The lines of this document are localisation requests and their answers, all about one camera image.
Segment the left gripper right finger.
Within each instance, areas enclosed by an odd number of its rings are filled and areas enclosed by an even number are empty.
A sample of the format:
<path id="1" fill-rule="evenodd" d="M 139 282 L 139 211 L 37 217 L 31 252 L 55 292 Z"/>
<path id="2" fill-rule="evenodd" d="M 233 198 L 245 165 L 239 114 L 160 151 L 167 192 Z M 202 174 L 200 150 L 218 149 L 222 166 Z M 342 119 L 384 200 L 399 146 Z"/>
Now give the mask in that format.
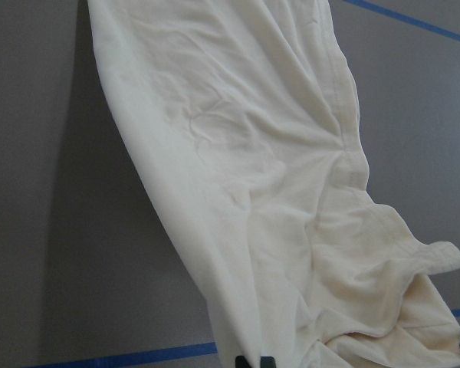
<path id="1" fill-rule="evenodd" d="M 262 356 L 260 358 L 260 368 L 276 368 L 275 358 L 272 356 Z"/>

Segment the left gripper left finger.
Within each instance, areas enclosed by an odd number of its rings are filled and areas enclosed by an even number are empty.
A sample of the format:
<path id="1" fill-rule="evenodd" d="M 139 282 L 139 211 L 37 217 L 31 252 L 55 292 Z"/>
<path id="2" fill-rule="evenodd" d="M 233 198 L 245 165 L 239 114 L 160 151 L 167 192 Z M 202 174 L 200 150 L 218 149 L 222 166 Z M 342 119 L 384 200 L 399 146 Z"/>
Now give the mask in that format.
<path id="1" fill-rule="evenodd" d="M 240 355 L 235 358 L 235 368 L 251 368 L 251 364 L 245 356 Z"/>

